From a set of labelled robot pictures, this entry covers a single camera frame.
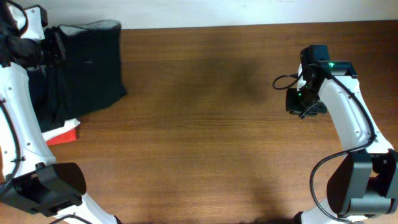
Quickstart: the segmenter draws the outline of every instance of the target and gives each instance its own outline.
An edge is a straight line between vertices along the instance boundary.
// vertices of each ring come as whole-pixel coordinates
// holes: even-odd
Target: wood grain
[[[124,30],[128,95],[81,118],[79,140],[52,151],[76,162],[89,194],[124,223],[291,218],[314,206],[310,171],[341,145],[330,115],[288,115],[271,82],[297,70],[303,48],[327,44],[332,59],[352,61],[397,147],[397,30],[397,21]],[[319,171],[319,198],[340,162]],[[53,220],[0,208],[0,223]]]

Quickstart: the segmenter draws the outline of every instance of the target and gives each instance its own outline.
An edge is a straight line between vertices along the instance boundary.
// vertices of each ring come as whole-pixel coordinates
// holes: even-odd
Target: wooden surface
[[[285,112],[276,76],[327,44],[350,60],[385,137],[398,147],[398,22],[124,30],[128,96],[81,118],[77,142],[51,147],[76,162],[89,194],[124,223],[238,223],[314,206],[313,166],[341,150],[330,115]],[[341,159],[323,167],[319,198]],[[48,223],[0,205],[0,223]],[[367,223],[397,223],[386,215]]]

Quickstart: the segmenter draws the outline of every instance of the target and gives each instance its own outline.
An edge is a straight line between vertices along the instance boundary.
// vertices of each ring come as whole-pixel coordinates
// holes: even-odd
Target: red cloth
[[[72,141],[76,141],[76,140],[77,140],[76,129],[72,129],[63,134],[58,135],[57,137],[54,137],[54,138],[48,140],[46,143],[48,146],[53,146],[53,145],[72,142]]]

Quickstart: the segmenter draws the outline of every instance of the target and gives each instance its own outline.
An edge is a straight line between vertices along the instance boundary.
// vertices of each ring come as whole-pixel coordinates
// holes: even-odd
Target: folded cloth
[[[107,108],[126,94],[121,83],[120,31],[118,21],[59,26],[45,31],[49,39],[54,33],[59,34],[66,59],[36,71],[42,72],[46,82],[45,93],[30,93],[35,95],[32,101],[42,132]]]
[[[80,122],[77,119],[67,120],[65,121],[65,125],[63,125],[63,127],[42,133],[44,141],[51,140],[59,135],[67,133],[70,130],[75,129],[79,124]]]
[[[72,129],[68,132],[65,132],[51,140],[47,141],[48,146],[54,146],[57,144],[63,144],[67,142],[72,142],[77,140],[77,134],[76,134],[76,129]]]

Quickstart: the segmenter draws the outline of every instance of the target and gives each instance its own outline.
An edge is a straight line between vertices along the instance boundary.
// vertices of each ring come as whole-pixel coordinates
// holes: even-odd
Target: background
[[[397,0],[15,0],[50,26],[117,19],[123,29],[398,19]]]

